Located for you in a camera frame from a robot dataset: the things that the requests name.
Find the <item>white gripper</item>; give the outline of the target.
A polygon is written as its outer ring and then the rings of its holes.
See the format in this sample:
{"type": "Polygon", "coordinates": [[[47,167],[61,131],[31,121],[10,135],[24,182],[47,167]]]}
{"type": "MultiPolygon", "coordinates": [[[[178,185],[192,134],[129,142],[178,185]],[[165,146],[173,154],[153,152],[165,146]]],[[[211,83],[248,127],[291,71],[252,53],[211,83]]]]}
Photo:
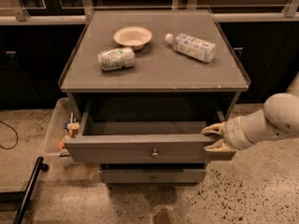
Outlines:
{"type": "Polygon", "coordinates": [[[251,132],[250,125],[253,124],[249,116],[228,119],[225,123],[215,123],[205,127],[202,135],[220,135],[223,139],[212,145],[205,146],[204,150],[209,152],[233,152],[247,149],[253,146],[248,135],[251,132]]]}

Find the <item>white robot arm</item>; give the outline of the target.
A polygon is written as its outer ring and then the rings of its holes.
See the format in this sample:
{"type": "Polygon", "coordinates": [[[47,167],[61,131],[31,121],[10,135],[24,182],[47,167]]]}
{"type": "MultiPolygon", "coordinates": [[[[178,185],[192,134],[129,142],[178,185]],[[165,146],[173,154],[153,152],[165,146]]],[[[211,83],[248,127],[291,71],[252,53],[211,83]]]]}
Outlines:
{"type": "Polygon", "coordinates": [[[285,92],[271,95],[261,110],[212,124],[205,127],[201,134],[221,136],[220,140],[205,147],[205,151],[209,152],[244,150],[262,141],[298,137],[299,73],[285,92]]]}

